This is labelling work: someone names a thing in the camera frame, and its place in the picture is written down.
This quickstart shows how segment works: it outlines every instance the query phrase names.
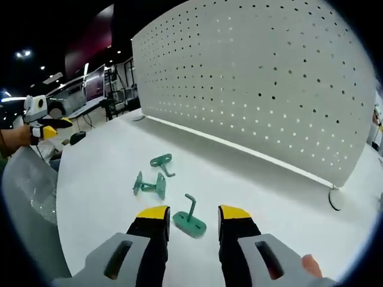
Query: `gray mesh chair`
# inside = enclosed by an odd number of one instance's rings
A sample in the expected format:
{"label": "gray mesh chair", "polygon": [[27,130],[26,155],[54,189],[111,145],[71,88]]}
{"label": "gray mesh chair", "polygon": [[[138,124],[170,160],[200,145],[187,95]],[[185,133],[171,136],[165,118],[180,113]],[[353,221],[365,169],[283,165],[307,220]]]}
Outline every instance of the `gray mesh chair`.
{"label": "gray mesh chair", "polygon": [[56,219],[57,172],[30,147],[19,148],[2,176],[8,214],[26,250],[51,282],[71,277]]}

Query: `green bracket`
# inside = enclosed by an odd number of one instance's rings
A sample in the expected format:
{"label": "green bracket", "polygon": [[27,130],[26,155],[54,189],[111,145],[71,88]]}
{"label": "green bracket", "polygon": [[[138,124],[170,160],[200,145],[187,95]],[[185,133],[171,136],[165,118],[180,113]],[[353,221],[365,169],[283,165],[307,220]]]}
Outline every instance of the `green bracket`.
{"label": "green bracket", "polygon": [[133,193],[136,196],[138,194],[139,189],[141,189],[142,191],[155,191],[158,194],[158,196],[162,200],[164,200],[165,188],[166,188],[166,181],[162,173],[160,172],[158,173],[156,184],[147,184],[146,182],[142,181],[142,172],[139,172],[136,178],[136,182],[134,183],[134,186],[133,186]]}
{"label": "green bracket", "polygon": [[197,238],[202,236],[206,231],[206,224],[193,216],[196,200],[190,194],[185,196],[191,200],[191,207],[189,213],[179,211],[173,215],[173,221],[177,228],[185,232],[187,235]]}
{"label": "green bracket", "polygon": [[150,161],[150,165],[153,167],[161,167],[163,172],[165,172],[167,177],[172,177],[175,176],[175,173],[169,173],[168,170],[166,169],[165,164],[170,162],[172,160],[172,155],[171,154],[165,154],[160,157],[156,157]]}

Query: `white curved panel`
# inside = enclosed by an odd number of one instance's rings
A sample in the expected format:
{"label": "white curved panel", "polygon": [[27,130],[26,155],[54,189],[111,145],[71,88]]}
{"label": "white curved panel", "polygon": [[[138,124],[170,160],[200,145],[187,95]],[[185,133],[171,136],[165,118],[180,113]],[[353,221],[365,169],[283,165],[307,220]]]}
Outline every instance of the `white curved panel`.
{"label": "white curved panel", "polygon": [[132,43],[144,113],[338,186],[355,167],[375,73],[324,1],[188,1]]}

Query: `ceiling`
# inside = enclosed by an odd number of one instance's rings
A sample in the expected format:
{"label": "ceiling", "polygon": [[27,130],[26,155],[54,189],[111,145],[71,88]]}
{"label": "ceiling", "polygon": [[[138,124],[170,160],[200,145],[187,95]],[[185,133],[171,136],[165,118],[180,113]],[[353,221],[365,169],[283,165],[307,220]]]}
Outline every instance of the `ceiling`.
{"label": "ceiling", "polygon": [[[0,18],[3,50],[0,54],[0,89],[13,96],[30,93],[31,85],[40,84],[61,72],[65,76],[65,52],[69,43],[79,39],[98,12],[114,4],[112,48],[99,55],[99,61],[111,57],[128,58],[132,55],[130,39],[145,25],[184,2],[182,0],[99,0],[99,1],[6,1],[2,2]],[[362,39],[374,61],[378,75],[383,70],[380,42],[380,12],[374,2],[363,4],[346,0],[332,0],[354,31]],[[18,59],[16,53],[30,50],[31,56]]]}

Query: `desk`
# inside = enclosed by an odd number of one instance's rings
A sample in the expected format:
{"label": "desk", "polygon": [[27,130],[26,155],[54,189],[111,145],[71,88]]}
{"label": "desk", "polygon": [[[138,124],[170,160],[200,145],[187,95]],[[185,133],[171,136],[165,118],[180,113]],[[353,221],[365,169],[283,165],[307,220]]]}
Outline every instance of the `desk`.
{"label": "desk", "polygon": [[[347,271],[363,247],[378,210],[383,169],[366,145],[344,186],[345,207],[336,212],[328,188],[262,159],[130,112],[91,130],[66,146],[57,182],[57,223],[63,253],[72,275],[86,256],[116,232],[125,233],[147,207],[166,204],[171,214],[188,211],[189,193],[197,200],[195,217],[207,224],[192,239],[171,223],[163,286],[224,286],[218,260],[220,204],[252,214],[262,233],[271,233],[300,255],[313,254],[323,274],[335,280]],[[142,171],[154,182],[159,168],[152,158],[173,155],[168,164],[166,198],[133,195]]]}
{"label": "desk", "polygon": [[94,109],[98,108],[100,102],[102,100],[105,100],[105,97],[97,97],[96,99],[92,99],[88,102],[86,102],[86,104],[84,106],[82,106],[80,109],[78,109],[77,111],[71,113],[68,118],[70,120],[73,120],[74,118],[78,118],[82,115],[85,115],[85,114],[88,114],[89,112],[93,111]]}

